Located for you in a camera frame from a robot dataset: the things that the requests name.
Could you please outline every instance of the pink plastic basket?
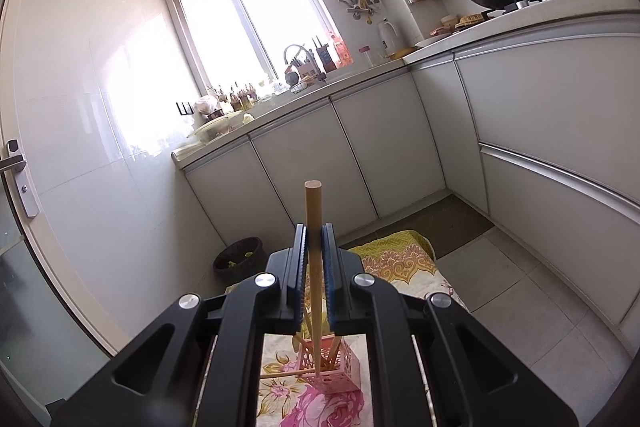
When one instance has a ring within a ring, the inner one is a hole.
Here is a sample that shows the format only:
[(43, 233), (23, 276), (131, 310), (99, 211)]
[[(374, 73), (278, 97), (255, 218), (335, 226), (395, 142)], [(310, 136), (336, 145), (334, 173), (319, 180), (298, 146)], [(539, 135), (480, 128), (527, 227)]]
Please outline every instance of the pink plastic basket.
[[(321, 352), (326, 359), (329, 357), (333, 339), (333, 335), (322, 337)], [(313, 354), (300, 346), (296, 370), (311, 369), (312, 367), (314, 367)], [(307, 373), (306, 375), (300, 375), (300, 378), (323, 394), (357, 391), (360, 389), (360, 361), (351, 350), (351, 347), (349, 347), (349, 344), (342, 339), (335, 359), (334, 370), (321, 371), (318, 377), (316, 377), (315, 373)]]

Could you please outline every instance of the window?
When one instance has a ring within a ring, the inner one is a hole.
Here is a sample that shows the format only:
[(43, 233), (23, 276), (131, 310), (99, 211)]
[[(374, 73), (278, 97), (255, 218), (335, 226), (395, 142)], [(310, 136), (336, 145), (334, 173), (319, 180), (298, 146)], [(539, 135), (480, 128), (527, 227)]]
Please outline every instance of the window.
[[(314, 48), (332, 30), (314, 0), (174, 0), (203, 84), (225, 92), (284, 77), (289, 44)], [(292, 49), (289, 60), (296, 54)]]

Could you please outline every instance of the floor mat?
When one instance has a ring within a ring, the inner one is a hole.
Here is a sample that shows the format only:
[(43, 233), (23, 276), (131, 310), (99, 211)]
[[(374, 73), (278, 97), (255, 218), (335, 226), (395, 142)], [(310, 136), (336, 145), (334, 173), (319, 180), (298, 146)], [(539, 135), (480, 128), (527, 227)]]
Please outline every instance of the floor mat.
[(400, 221), (351, 241), (341, 248), (349, 249), (386, 237), (400, 230), (415, 230), (428, 238), (436, 259), (466, 245), (494, 224), (453, 194)]

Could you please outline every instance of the white cabinet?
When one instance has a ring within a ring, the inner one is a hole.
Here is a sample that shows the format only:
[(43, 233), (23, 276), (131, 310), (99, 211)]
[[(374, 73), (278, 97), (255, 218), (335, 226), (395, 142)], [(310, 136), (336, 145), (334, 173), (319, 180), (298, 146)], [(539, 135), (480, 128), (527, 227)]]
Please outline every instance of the white cabinet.
[(556, 267), (617, 325), (640, 287), (640, 210), (595, 184), (482, 148), (490, 215)]
[(456, 61), (480, 141), (640, 201), (640, 16), (530, 31)]
[(290, 247), (293, 224), (249, 140), (203, 159), (186, 175), (223, 241), (255, 235), (267, 253)]
[(409, 73), (334, 98), (378, 214), (444, 188), (429, 123)]
[(276, 120), (251, 136), (289, 216), (305, 222), (304, 184), (322, 182), (322, 220), (340, 237), (376, 220), (371, 198), (328, 100)]
[(447, 187), (487, 212), (478, 138), (450, 58), (411, 73), (427, 112)]

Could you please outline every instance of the countertop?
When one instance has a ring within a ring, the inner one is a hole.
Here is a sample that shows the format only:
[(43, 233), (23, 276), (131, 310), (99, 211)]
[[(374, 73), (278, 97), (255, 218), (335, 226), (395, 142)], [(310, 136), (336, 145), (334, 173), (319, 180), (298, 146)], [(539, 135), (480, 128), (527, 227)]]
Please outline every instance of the countertop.
[(640, 11), (640, 2), (638, 0), (549, 0), (532, 4), (521, 10), (497, 16), (492, 20), (473, 26), (463, 32), (434, 42), (425, 48), (407, 55), (405, 58), (393, 60), (376, 68), (334, 80), (325, 86), (312, 86), (297, 95), (285, 93), (286, 96), (283, 95), (284, 99), (280, 105), (276, 105), (276, 107), (268, 110), (268, 112), (260, 114), (260, 116), (257, 116), (257, 118), (250, 123), (244, 124), (199, 148), (192, 148), (178, 154), (174, 152), (172, 153), (172, 157), (174, 163), (180, 169), (184, 169), (187, 165), (203, 156), (300, 107), (304, 107), (340, 90), (348, 89), (355, 84), (366, 82), (381, 74), (399, 70), (409, 64), (460, 48), (461, 46), (466, 46), (473, 42), (553, 21), (561, 21), (586, 15), (630, 11)]

